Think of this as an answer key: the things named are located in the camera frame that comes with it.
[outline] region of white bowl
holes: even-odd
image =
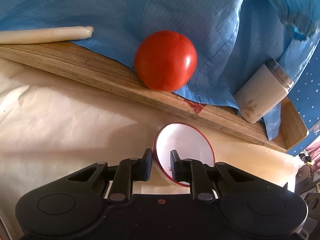
[[[170,152],[177,150],[180,159],[195,159],[214,166],[214,153],[207,138],[186,123],[171,123],[157,134],[153,146],[153,163],[160,175],[169,183],[190,187],[187,182],[174,182],[170,167]]]

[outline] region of screw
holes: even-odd
[[[109,199],[112,201],[123,201],[125,199],[125,195],[122,193],[113,193],[109,196]]]
[[[210,201],[210,200],[213,200],[213,195],[207,192],[203,192],[198,194],[197,198],[202,201]]]

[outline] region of red stain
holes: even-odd
[[[192,102],[188,99],[184,99],[184,101],[188,103],[188,105],[195,111],[196,114],[199,114],[204,109],[204,107],[207,105],[207,104],[195,103],[195,102]]]

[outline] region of red tomato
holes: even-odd
[[[142,82],[155,91],[175,91],[194,73],[197,52],[184,35],[160,31],[149,35],[134,56],[134,68]]]

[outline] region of wooden board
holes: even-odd
[[[286,152],[307,135],[307,129],[292,103],[286,102],[289,120],[281,133],[268,141],[261,122],[248,123],[231,107],[192,103],[173,93],[147,89],[128,67],[70,42],[0,45],[0,57],[64,76],[243,138],[252,143]]]

